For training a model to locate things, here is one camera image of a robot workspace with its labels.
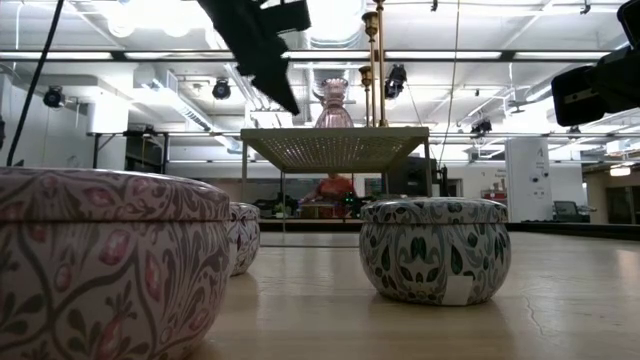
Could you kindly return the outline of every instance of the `brass pole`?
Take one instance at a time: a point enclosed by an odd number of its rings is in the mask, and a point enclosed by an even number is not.
[[[370,45],[370,69],[371,69],[371,116],[372,126],[376,127],[376,34],[378,34],[378,13],[375,11],[369,11],[362,15],[362,21],[364,21],[364,31],[369,36]]]
[[[362,82],[362,86],[364,86],[364,92],[365,92],[365,105],[367,107],[366,109],[366,116],[367,116],[367,127],[370,126],[369,124],[369,111],[370,111],[370,105],[369,105],[369,87],[371,86],[371,67],[370,66],[363,66],[360,69],[358,69],[358,71],[360,71],[360,76],[361,76],[361,82]]]
[[[378,6],[376,7],[376,11],[378,12],[378,28],[379,36],[378,36],[378,48],[380,57],[380,126],[388,127],[389,123],[387,121],[387,115],[385,111],[385,103],[384,103],[384,79],[385,79],[385,68],[384,68],[384,28],[382,21],[382,12],[384,11],[384,7],[382,3],[384,0],[374,0]]]

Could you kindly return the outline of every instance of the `black cable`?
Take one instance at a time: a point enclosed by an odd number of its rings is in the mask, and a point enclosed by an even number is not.
[[[56,33],[56,29],[58,28],[58,21],[60,20],[60,14],[62,13],[63,5],[64,5],[64,0],[58,0],[58,4],[56,5],[56,10],[53,13],[53,19],[51,20],[51,28],[49,29],[49,34],[47,35],[47,41],[44,43],[44,47],[42,48],[42,54],[40,55],[40,60],[38,60],[36,71],[34,71],[33,78],[31,79],[31,85],[29,85],[29,90],[27,90],[27,97],[24,100],[24,106],[22,107],[22,113],[20,114],[20,121],[18,121],[18,127],[16,128],[16,133],[13,136],[13,140],[11,141],[11,148],[9,148],[9,156],[7,156],[7,166],[13,165],[13,156],[15,155],[16,149],[18,148],[20,135],[22,134],[22,129],[24,128],[24,123],[27,120],[27,114],[29,113],[29,106],[31,105],[33,94],[36,91],[36,86],[38,86],[38,80],[40,80],[40,73],[42,73],[42,68],[44,67],[45,61],[47,60],[47,55],[49,54],[49,49],[51,48],[53,37]]]

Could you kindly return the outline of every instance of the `person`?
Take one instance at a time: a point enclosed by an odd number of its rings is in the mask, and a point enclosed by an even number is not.
[[[351,180],[344,176],[340,176],[336,173],[329,173],[327,175],[328,177],[323,179],[312,192],[300,200],[300,204],[320,199],[326,202],[333,202],[335,203],[335,215],[337,217],[344,217],[346,209],[342,204],[342,201],[347,195],[357,197],[356,189],[353,187]]]

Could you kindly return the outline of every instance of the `ceiling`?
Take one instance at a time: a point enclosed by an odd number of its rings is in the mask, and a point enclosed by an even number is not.
[[[170,2],[171,0],[138,0]],[[312,36],[330,36],[330,32],[363,33],[359,20],[363,11],[373,9],[364,0],[308,0],[311,7],[313,28],[305,33],[288,34],[291,49],[310,49]],[[622,0],[593,0],[592,10],[581,15],[583,1],[573,0],[462,0],[459,23],[456,1],[440,0],[436,12],[431,11],[431,1],[387,0],[384,11],[385,48],[387,50],[612,50],[625,42],[615,11]],[[39,50],[46,38],[55,1],[2,0],[0,2],[0,49]],[[167,11],[162,6],[147,8],[138,18],[138,26],[130,36],[116,37],[109,29],[116,22],[120,4],[117,1],[68,1],[64,7],[54,49],[64,50],[210,50],[215,49],[211,38],[211,25],[196,1],[178,1]],[[167,24],[180,24],[190,28],[182,37],[166,34]],[[350,49],[368,49],[366,36],[362,34]],[[136,105],[130,121],[152,122],[158,127],[180,128],[184,119],[166,104],[157,104],[137,97],[131,81],[135,63],[49,63],[45,74],[94,75],[130,97]],[[356,124],[364,124],[364,91],[359,86],[357,67],[362,64],[334,63],[334,70],[344,70],[344,77],[351,86],[347,92],[345,108]],[[21,63],[23,70],[33,67]],[[326,74],[319,65],[295,64],[289,69],[289,79],[302,109],[295,117],[295,126],[310,126],[322,111],[313,96],[314,80]],[[387,101],[387,118],[392,126],[429,126],[442,132],[447,124],[461,129],[476,120],[468,117],[482,105],[501,132],[527,130],[526,125],[513,126],[514,119],[526,123],[528,117],[545,114],[549,131],[563,131],[554,124],[552,103],[537,105],[537,112],[528,116],[504,121],[506,100],[524,100],[527,94],[548,84],[550,79],[570,63],[458,63],[430,62],[406,63],[408,82],[402,94]],[[162,62],[154,64],[157,73],[171,71],[180,81],[181,96],[189,99],[199,110],[210,117],[221,130],[237,131],[251,126],[245,119],[247,99],[233,79],[232,95],[226,100],[215,100],[211,95],[216,78],[229,77],[229,67],[220,63]],[[449,103],[453,89],[453,107]],[[592,132],[615,131],[620,126],[634,124],[633,116],[612,117],[590,129]],[[531,126],[531,131],[539,131]]]

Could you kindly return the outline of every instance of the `pink glass vase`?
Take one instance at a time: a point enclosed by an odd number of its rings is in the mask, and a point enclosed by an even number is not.
[[[322,82],[324,88],[324,111],[316,122],[316,128],[353,127],[353,120],[344,108],[344,95],[349,82],[345,79],[327,79]]]

